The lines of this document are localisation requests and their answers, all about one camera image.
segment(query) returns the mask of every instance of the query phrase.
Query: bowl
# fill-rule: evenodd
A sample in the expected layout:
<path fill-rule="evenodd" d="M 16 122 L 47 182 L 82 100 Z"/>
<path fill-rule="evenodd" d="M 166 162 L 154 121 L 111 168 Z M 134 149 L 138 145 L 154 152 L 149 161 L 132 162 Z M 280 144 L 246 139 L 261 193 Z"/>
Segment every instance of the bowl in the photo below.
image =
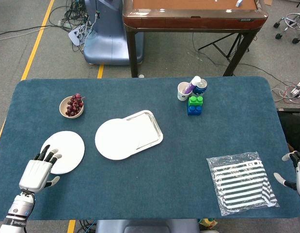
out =
<path fill-rule="evenodd" d="M 68 96 L 67 98 L 63 99 L 63 101 L 59 105 L 59 112 L 62 114 L 62 116 L 66 117 L 66 118 L 74 119 L 74 118 L 78 118 L 80 115 L 82 115 L 82 113 L 84 111 L 84 102 L 82 101 L 83 107 L 80 108 L 80 111 L 78 114 L 76 114 L 74 116 L 67 116 L 66 112 L 67 112 L 67 107 L 69 106 L 68 102 L 70 101 L 71 98 L 72 98 L 72 96 Z"/>

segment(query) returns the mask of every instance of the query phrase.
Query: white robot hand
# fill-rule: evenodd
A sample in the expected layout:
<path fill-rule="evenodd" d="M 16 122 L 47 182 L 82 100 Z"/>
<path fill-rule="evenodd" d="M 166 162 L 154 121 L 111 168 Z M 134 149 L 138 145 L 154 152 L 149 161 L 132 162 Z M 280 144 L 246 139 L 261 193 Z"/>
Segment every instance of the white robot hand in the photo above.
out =
<path fill-rule="evenodd" d="M 46 187 L 54 186 L 58 182 L 59 176 L 56 176 L 52 181 L 47 181 L 47 178 L 53 165 L 62 155 L 56 154 L 58 150 L 54 149 L 44 159 L 48 148 L 49 145 L 33 160 L 29 160 L 19 182 L 19 188 L 22 192 L 15 197 L 0 228 L 0 233 L 21 233 L 23 231 L 26 233 L 27 219 L 35 205 L 34 193 L 40 192 Z"/>
<path fill-rule="evenodd" d="M 294 151 L 282 157 L 283 161 L 292 160 L 296 172 L 296 183 L 286 181 L 279 173 L 274 173 L 276 180 L 284 186 L 297 190 L 300 195 L 300 152 Z"/>

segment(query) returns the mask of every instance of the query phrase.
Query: grapes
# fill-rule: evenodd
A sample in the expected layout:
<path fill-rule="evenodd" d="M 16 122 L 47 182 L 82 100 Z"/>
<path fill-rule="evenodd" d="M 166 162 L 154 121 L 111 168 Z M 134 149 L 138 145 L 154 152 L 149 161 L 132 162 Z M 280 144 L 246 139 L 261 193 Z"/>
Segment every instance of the grapes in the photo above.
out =
<path fill-rule="evenodd" d="M 79 93 L 76 93 L 70 98 L 70 101 L 67 103 L 67 112 L 65 113 L 69 117 L 73 117 L 79 113 L 80 108 L 83 107 L 84 103 L 82 102 L 82 96 Z"/>

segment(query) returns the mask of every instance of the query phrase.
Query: white cup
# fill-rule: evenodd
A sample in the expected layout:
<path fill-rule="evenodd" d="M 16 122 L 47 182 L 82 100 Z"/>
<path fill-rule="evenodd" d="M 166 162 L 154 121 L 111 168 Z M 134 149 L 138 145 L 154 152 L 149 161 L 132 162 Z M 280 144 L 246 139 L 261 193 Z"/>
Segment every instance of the white cup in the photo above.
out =
<path fill-rule="evenodd" d="M 190 93 L 188 93 L 188 94 L 184 94 L 184 90 L 185 90 L 185 88 L 187 87 L 189 85 L 189 83 L 187 83 L 187 82 L 181 82 L 181 83 L 179 83 L 179 85 L 178 85 L 178 99 L 180 100 L 180 101 L 186 101 L 187 100 L 187 98 L 190 96 L 190 94 L 192 93 L 192 92 L 190 92 Z"/>

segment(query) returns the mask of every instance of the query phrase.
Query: clear plastic packaging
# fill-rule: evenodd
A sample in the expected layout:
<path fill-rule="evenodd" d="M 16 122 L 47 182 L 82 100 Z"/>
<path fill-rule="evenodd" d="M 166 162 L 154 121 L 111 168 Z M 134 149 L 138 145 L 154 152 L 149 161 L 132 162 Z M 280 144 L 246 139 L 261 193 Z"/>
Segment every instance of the clear plastic packaging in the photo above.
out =
<path fill-rule="evenodd" d="M 257 152 L 207 159 L 222 216 L 279 204 Z"/>

